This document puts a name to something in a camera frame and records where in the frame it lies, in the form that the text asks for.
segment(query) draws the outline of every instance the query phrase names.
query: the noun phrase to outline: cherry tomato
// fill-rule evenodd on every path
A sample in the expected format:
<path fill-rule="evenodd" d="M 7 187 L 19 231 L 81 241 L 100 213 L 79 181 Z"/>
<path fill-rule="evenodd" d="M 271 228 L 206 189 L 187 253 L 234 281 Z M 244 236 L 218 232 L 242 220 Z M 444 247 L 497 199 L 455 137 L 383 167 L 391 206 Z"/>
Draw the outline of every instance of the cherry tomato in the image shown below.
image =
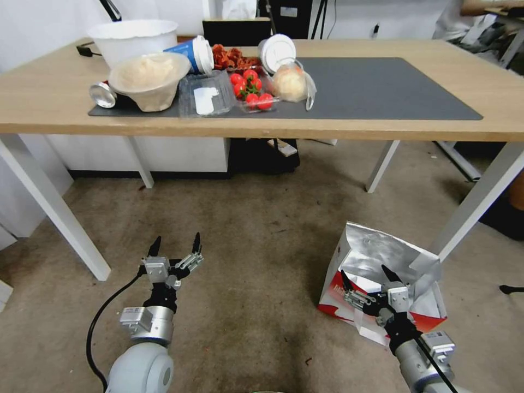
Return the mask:
<path fill-rule="evenodd" d="M 273 96 L 269 93 L 261 94 L 258 98 L 258 109 L 260 110 L 268 110 L 271 109 L 271 105 L 273 105 Z"/>
<path fill-rule="evenodd" d="M 262 81 L 258 78 L 251 80 L 251 86 L 260 91 L 262 89 Z"/>
<path fill-rule="evenodd" d="M 242 98 L 243 93 L 246 91 L 246 82 L 242 79 L 242 82 L 237 83 L 235 86 L 233 86 L 233 93 L 235 94 L 236 98 Z"/>
<path fill-rule="evenodd" d="M 258 102 L 258 95 L 255 93 L 249 93 L 246 96 L 246 103 L 249 110 L 254 110 L 257 108 L 257 102 Z"/>
<path fill-rule="evenodd" d="M 254 79 L 258 78 L 258 74 L 257 74 L 257 72 L 255 70 L 251 70 L 251 69 L 245 70 L 244 71 L 244 79 L 248 80 L 249 77 L 251 77 L 251 79 L 254 80 Z"/>
<path fill-rule="evenodd" d="M 229 79 L 231 80 L 231 84 L 233 86 L 235 86 L 237 83 L 240 83 L 244 80 L 244 78 L 240 74 L 231 74 Z"/>

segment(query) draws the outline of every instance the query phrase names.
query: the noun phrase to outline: wooden table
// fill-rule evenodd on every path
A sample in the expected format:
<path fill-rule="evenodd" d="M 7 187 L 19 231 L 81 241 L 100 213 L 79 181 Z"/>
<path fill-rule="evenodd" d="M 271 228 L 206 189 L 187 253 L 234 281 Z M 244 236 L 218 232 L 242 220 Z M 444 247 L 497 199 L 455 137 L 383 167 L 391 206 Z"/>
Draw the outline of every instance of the wooden table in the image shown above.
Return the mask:
<path fill-rule="evenodd" d="M 519 51 L 520 47 L 522 46 L 522 43 L 524 43 L 524 17 L 509 17 L 508 12 L 504 11 L 503 8 L 486 8 L 485 10 L 488 14 L 496 15 L 497 22 L 504 24 L 509 23 L 511 25 L 519 26 L 519 31 L 517 31 L 517 34 L 513 38 L 513 41 L 511 41 L 511 44 L 509 44 L 508 48 L 506 49 L 506 52 L 504 52 L 499 61 L 501 67 L 508 68 L 509 63 L 511 63 L 511 60 L 513 60 L 513 58 Z"/>
<path fill-rule="evenodd" d="M 390 141 L 371 176 L 376 186 L 395 140 L 510 141 L 437 237 L 444 259 L 524 166 L 524 80 L 442 41 L 296 41 L 301 57 L 402 57 L 471 106 L 481 121 L 283 120 L 90 117 L 87 90 L 104 80 L 101 58 L 73 45 L 0 75 L 0 156 L 98 279 L 110 268 L 23 144 L 18 133 L 120 135 L 149 187 L 151 175 L 134 139 L 139 135 L 253 138 L 338 138 Z M 255 48 L 245 48 L 252 55 Z"/>

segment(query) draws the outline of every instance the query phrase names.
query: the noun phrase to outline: red and white bag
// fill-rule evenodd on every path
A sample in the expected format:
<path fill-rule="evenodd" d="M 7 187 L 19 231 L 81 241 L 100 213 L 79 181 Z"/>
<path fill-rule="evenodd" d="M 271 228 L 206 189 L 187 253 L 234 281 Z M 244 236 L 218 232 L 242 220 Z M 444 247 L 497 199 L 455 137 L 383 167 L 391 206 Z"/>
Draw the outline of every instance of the red and white bag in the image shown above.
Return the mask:
<path fill-rule="evenodd" d="M 382 264 L 398 274 L 409 290 L 409 313 L 418 330 L 428 332 L 446 320 L 437 281 L 438 256 L 397 237 L 347 222 L 327 269 L 318 309 L 357 328 L 361 336 L 389 343 L 384 328 L 343 299 L 341 270 L 364 293 L 380 291 L 388 279 Z"/>

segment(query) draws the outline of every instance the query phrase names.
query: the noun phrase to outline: blue paper cup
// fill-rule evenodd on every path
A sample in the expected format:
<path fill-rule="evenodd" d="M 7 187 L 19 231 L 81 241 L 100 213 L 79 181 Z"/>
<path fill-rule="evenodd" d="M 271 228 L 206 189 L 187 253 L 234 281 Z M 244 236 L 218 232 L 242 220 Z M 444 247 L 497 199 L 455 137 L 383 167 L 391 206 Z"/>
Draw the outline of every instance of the blue paper cup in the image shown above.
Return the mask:
<path fill-rule="evenodd" d="M 201 35 L 196 36 L 191 41 L 186 41 L 168 49 L 164 52 L 180 53 L 186 56 L 191 63 L 190 73 L 210 75 L 215 67 L 213 51 L 209 42 Z"/>

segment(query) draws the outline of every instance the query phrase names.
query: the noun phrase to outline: gray desk mat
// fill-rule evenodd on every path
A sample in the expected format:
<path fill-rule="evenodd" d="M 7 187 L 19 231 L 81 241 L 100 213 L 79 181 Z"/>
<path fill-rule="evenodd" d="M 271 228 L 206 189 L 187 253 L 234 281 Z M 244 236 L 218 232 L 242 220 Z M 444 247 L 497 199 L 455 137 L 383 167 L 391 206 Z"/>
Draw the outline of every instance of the gray desk mat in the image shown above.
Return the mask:
<path fill-rule="evenodd" d="M 233 108 L 219 117 L 375 120 L 480 120 L 482 115 L 398 57 L 299 59 L 317 85 L 313 108 L 280 102 L 275 111 L 246 114 Z M 125 97 L 91 116 L 178 117 L 178 94 L 162 112 L 141 112 Z"/>

